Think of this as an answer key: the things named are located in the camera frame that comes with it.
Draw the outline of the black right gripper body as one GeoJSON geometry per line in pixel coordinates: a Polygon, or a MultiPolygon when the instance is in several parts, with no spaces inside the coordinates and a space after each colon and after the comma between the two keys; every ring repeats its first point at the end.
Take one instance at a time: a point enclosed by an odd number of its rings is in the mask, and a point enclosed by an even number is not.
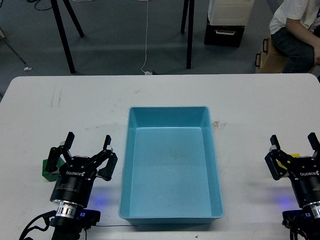
{"type": "Polygon", "coordinates": [[[310,156],[294,157],[288,168],[298,206],[304,208],[320,201],[320,162],[310,156]]]}

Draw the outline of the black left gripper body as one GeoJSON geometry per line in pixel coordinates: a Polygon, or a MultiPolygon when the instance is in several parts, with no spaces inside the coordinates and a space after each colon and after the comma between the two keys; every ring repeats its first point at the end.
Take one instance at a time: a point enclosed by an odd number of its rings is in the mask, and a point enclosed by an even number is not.
{"type": "Polygon", "coordinates": [[[75,156],[71,164],[64,163],[60,167],[51,202],[65,201],[82,208],[88,206],[97,173],[93,165],[86,166],[89,162],[89,157],[75,156]]]}

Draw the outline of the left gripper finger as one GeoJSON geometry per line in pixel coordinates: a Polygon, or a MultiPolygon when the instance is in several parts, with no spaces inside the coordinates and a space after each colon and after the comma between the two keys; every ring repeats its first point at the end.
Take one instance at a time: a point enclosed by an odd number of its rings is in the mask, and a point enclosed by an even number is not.
{"type": "Polygon", "coordinates": [[[72,147],[75,135],[73,132],[69,132],[66,140],[61,143],[58,147],[52,147],[49,151],[47,162],[44,170],[48,173],[55,173],[58,171],[58,162],[61,155],[63,155],[65,162],[70,167],[73,157],[69,150],[72,147]]]}
{"type": "Polygon", "coordinates": [[[111,141],[111,136],[107,134],[102,150],[91,157],[88,164],[89,168],[93,169],[94,175],[105,181],[112,179],[118,161],[116,153],[113,152],[111,141]]]}

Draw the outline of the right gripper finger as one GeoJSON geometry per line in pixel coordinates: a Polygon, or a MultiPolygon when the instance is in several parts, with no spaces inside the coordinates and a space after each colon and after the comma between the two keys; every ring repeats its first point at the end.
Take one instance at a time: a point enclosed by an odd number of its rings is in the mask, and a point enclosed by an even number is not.
{"type": "Polygon", "coordinates": [[[274,134],[270,137],[271,147],[265,156],[265,162],[274,180],[278,181],[283,177],[294,180],[292,174],[292,163],[294,157],[281,150],[277,136],[274,134]]]}
{"type": "Polygon", "coordinates": [[[311,132],[308,136],[308,141],[311,145],[311,148],[314,150],[314,153],[312,157],[317,160],[319,158],[319,153],[320,153],[320,142],[314,132],[311,132]]]}

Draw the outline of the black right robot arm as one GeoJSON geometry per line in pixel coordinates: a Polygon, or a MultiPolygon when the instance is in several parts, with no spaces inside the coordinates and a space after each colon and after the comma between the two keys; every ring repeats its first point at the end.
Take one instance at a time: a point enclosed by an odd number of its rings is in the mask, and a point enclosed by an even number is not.
{"type": "Polygon", "coordinates": [[[320,238],[320,142],[314,132],[307,136],[312,156],[294,157],[281,150],[277,136],[270,137],[271,147],[265,162],[274,180],[288,177],[300,210],[282,213],[282,225],[291,240],[320,238]]]}

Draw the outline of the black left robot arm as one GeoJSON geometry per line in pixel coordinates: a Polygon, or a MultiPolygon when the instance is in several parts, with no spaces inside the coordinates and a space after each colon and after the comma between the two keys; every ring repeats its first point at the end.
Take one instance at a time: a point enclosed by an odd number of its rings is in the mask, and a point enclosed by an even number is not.
{"type": "Polygon", "coordinates": [[[101,213],[87,208],[94,180],[112,179],[118,157],[111,147],[111,137],[106,136],[102,150],[92,157],[71,156],[69,150],[75,135],[69,132],[66,140],[50,149],[45,172],[57,178],[50,201],[57,210],[38,215],[24,228],[21,240],[28,240],[32,230],[45,232],[54,227],[52,239],[78,240],[80,233],[95,226],[101,213]]]}

